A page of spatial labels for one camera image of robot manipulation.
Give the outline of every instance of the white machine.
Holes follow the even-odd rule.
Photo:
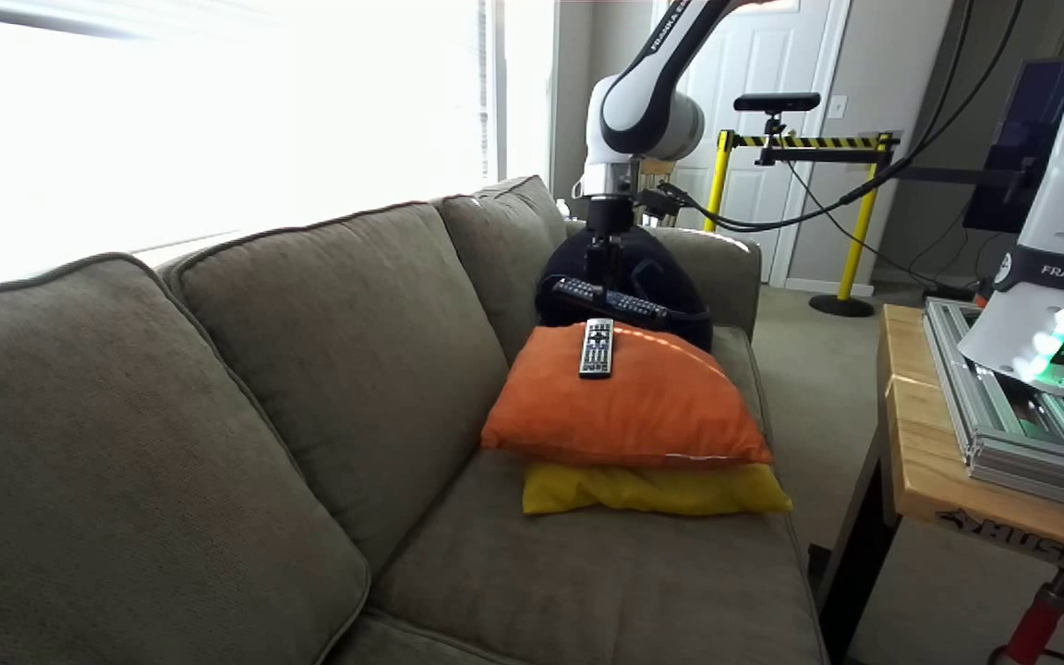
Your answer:
[[[635,63],[594,84],[581,200],[594,235],[633,225],[635,159],[682,159],[703,136],[703,110],[676,81],[720,19],[752,0],[676,0]],[[1064,121],[1045,179],[1009,249],[997,291],[961,341],[975,366],[1064,395]]]

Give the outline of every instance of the black bag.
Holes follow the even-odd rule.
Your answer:
[[[608,235],[601,276],[590,276],[588,269],[590,242],[594,235],[582,227],[545,259],[535,283],[535,310],[542,325],[617,316],[626,325],[676,333],[710,352],[710,310],[656,235],[640,225]]]

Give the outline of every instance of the couch armrest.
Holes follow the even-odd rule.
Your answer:
[[[698,227],[656,227],[655,231],[703,291],[714,325],[737,325],[752,336],[759,249],[752,241],[698,231]]]

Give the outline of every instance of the black cloth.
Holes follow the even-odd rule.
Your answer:
[[[656,235],[651,235],[640,225],[626,231],[617,231],[608,241],[601,276],[594,276],[588,269],[590,267],[590,241],[594,235],[582,227],[582,231],[570,235],[545,259],[542,276],[535,283],[535,313],[542,325],[571,325],[582,316],[617,316],[626,325],[676,333],[676,336],[689,341],[693,345],[710,352],[710,344],[714,344],[710,310],[705,310],[698,289],[689,283],[689,276],[681,269],[681,260],[668,256],[668,248]],[[555,291],[559,276],[581,276],[581,281],[607,283],[608,291],[651,297],[651,304],[666,306],[666,316],[625,310],[625,306],[607,304],[607,297],[601,304],[581,304],[571,294]]]

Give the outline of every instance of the wooden table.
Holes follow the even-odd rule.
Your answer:
[[[847,518],[849,535],[820,583],[820,627],[831,661],[847,657],[902,518],[958,528],[1064,568],[1064,501],[969,476],[922,310],[883,306],[878,316],[878,423],[860,469],[863,491]]]

